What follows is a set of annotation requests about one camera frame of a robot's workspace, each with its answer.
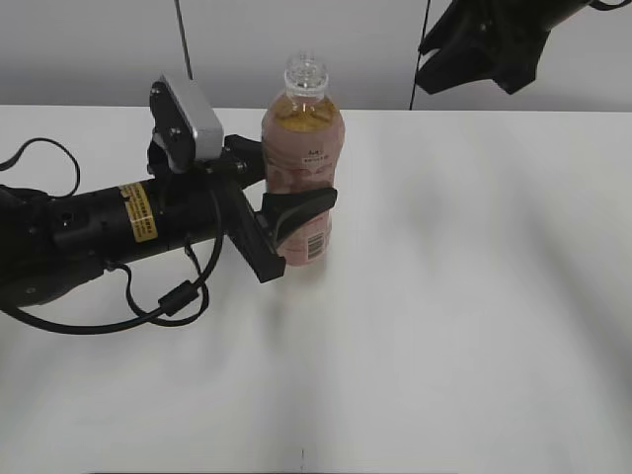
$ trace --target beverage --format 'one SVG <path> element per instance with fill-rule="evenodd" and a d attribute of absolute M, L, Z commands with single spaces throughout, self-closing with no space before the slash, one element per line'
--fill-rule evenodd
<path fill-rule="evenodd" d="M 263 121 L 269 193 L 302 193 L 334 185 L 345 123 L 327 96 L 328 84 L 325 65 L 313 55 L 299 53 L 288 61 L 285 91 Z M 331 229 L 330 213 L 325 212 L 292 234 L 278 252 L 289 265 L 310 264 L 327 250 Z"/>

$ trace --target robotic arm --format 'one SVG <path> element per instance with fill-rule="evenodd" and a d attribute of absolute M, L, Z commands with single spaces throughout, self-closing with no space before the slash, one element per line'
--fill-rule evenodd
<path fill-rule="evenodd" d="M 270 281 L 285 270 L 278 246 L 334 206 L 337 193 L 328 188 L 265 194 L 262 210 L 255 212 L 243 190 L 265 178 L 261 144 L 237 135 L 224 140 L 221 123 L 195 82 L 163 76 L 152 86 L 150 109 L 155 128 L 148 171 L 154 179 L 58 198 L 0 186 L 0 311 L 63 334 L 107 334 L 146 322 L 178 326 L 160 318 L 174 316 L 199 298 L 201 290 L 205 309 L 205 281 L 217 263 L 224 234 L 259 281 Z M 15 165 L 24 148 L 0 163 L 0 170 Z M 140 310 L 131 298 L 126 264 L 182 247 L 190 253 L 192 244 L 208 239 L 215 239 L 215 250 L 204 271 L 192 259 L 198 279 L 165 295 L 155 311 Z M 126 296 L 136 319 L 98 327 L 65 326 L 19 309 L 48 303 L 105 270 L 127 272 Z"/>
<path fill-rule="evenodd" d="M 434 55 L 418 72 L 429 94 L 492 79 L 514 94 L 536 78 L 537 65 L 553 28 L 585 7 L 610 11 L 593 0 L 453 0 L 420 45 Z"/>

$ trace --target white table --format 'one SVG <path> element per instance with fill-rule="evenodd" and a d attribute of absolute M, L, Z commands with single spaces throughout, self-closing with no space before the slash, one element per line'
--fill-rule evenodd
<path fill-rule="evenodd" d="M 251 138 L 262 113 L 218 111 Z M 345 117 L 324 263 L 259 285 L 228 244 L 211 309 L 180 330 L 64 337 L 0 317 L 3 474 L 632 470 L 632 116 Z M 152 124 L 2 107 L 0 156 L 51 136 L 82 191 L 116 186 L 146 178 Z M 1 181 L 62 192 L 72 173 L 36 145 Z M 191 277 L 182 252 L 134 270 L 145 307 Z M 123 284 L 37 312 L 127 319 Z"/>

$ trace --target wire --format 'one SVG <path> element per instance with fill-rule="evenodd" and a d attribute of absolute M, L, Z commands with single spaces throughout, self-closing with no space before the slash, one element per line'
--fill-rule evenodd
<path fill-rule="evenodd" d="M 185 243 L 185 252 L 187 253 L 187 256 L 192 260 L 194 267 L 196 268 L 197 274 L 201 275 L 201 266 L 199 265 L 198 257 L 196 256 L 196 253 L 194 252 L 194 249 L 191 246 L 191 242 L 189 240 L 187 240 L 187 242 Z M 129 306 L 131 311 L 139 318 L 145 317 L 147 314 L 149 314 L 143 311 L 142 309 L 140 309 L 140 307 L 138 306 L 138 304 L 136 303 L 136 301 L 134 300 L 131 294 L 132 274 L 129 267 L 124 264 L 111 264 L 111 268 L 114 270 L 122 270 L 127 275 L 125 299 L 127 300 L 127 305 Z M 201 305 L 199 306 L 199 311 L 193 316 L 190 316 L 185 319 L 176 320 L 176 321 L 156 318 L 149 322 L 151 324 L 155 324 L 156 326 L 162 326 L 164 328 L 177 328 L 177 327 L 187 326 L 188 324 L 194 323 L 202 315 L 202 313 L 206 311 L 206 309 L 208 309 L 208 304 L 210 302 L 210 296 L 208 294 L 208 286 L 206 285 L 206 283 L 201 287 L 201 291 L 202 291 L 202 302 L 201 302 Z"/>
<path fill-rule="evenodd" d="M 413 92 L 411 93 L 411 103 L 408 106 L 408 110 L 411 111 L 415 106 L 415 97 L 417 97 L 417 73 L 419 72 L 419 66 L 422 63 L 422 43 L 426 39 L 426 31 L 428 30 L 428 18 L 431 13 L 432 0 L 426 1 L 426 16 L 424 17 L 424 27 L 422 29 L 422 39 L 419 43 L 419 51 L 417 54 L 417 65 L 415 66 L 415 75 L 413 76 Z"/>
<path fill-rule="evenodd" d="M 75 168 L 75 185 L 72 188 L 72 191 L 70 191 L 70 193 L 68 193 L 67 195 L 64 196 L 51 196 L 51 198 L 54 199 L 64 199 L 64 198 L 70 198 L 72 196 L 75 195 L 75 193 L 77 193 L 77 190 L 79 189 L 79 185 L 81 184 L 81 168 L 79 167 L 79 163 L 77 162 L 77 159 L 72 155 L 72 153 L 70 153 L 70 151 L 63 146 L 61 143 L 59 143 L 58 141 L 55 141 L 51 138 L 45 138 L 42 136 L 38 136 L 36 138 L 31 138 L 30 140 L 26 141 L 16 152 L 15 155 L 13 155 L 11 158 L 9 158 L 7 161 L 4 161 L 2 163 L 0 163 L 0 171 L 7 171 L 11 168 L 13 168 L 18 161 L 20 161 L 20 158 L 22 158 L 23 153 L 25 152 L 25 150 L 32 145 L 33 143 L 37 143 L 37 142 L 44 142 L 44 143 L 50 143 L 51 145 L 56 146 L 57 148 L 59 148 L 60 150 L 62 150 L 67 156 L 68 158 L 70 158 L 70 161 L 72 161 L 72 165 Z"/>
<path fill-rule="evenodd" d="M 591 6 L 594 9 L 599 10 L 600 12 L 610 12 L 612 10 L 618 10 L 619 8 L 626 7 L 626 6 L 630 5 L 631 3 L 632 3 L 632 0 L 623 0 L 621 3 L 617 3 L 615 5 L 612 5 L 610 3 L 604 3 L 604 2 L 601 2 L 599 0 L 594 0 L 591 3 Z"/>
<path fill-rule="evenodd" d="M 197 280 L 194 281 L 195 289 L 199 289 L 204 284 L 204 282 L 210 278 L 210 274 L 212 274 L 217 267 L 217 262 L 219 262 L 219 256 L 221 255 L 221 251 L 224 245 L 224 224 L 221 218 L 219 201 L 217 200 L 217 195 L 215 194 L 214 190 L 209 189 L 208 193 L 210 194 L 210 200 L 213 203 L 213 210 L 215 213 L 215 243 L 213 245 L 213 252 L 210 255 L 208 264 L 206 264 L 206 268 L 197 278 Z"/>
<path fill-rule="evenodd" d="M 102 326 L 71 326 L 66 324 L 57 324 L 38 318 L 37 316 L 33 316 L 15 305 L 2 300 L 0 300 L 0 311 L 6 313 L 14 319 L 17 319 L 21 323 L 33 326 L 34 328 L 49 331 L 50 333 L 72 336 L 98 336 L 119 333 L 128 329 L 137 328 L 138 326 L 148 323 L 160 316 L 160 314 L 154 314 L 152 312 L 142 318 L 134 318 L 122 323 L 106 324 Z"/>
<path fill-rule="evenodd" d="M 180 40 L 182 41 L 182 50 L 185 54 L 185 64 L 187 65 L 187 75 L 191 81 L 194 80 L 194 71 L 191 68 L 191 57 L 189 56 L 189 46 L 187 45 L 187 34 L 185 32 L 185 22 L 182 19 L 182 8 L 180 0 L 174 0 L 176 4 L 176 15 L 178 16 L 178 28 L 180 29 Z"/>

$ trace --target screw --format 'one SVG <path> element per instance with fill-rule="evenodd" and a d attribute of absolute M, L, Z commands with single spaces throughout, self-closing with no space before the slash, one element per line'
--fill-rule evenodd
<path fill-rule="evenodd" d="M 178 137 L 181 135 L 182 131 L 179 128 L 173 127 L 173 128 L 169 128 L 169 136 L 174 140 L 177 141 Z"/>
<path fill-rule="evenodd" d="M 63 227 L 68 227 L 70 224 L 72 224 L 74 215 L 72 215 L 72 212 L 64 212 L 61 214 L 60 218 L 61 218 L 61 225 Z"/>

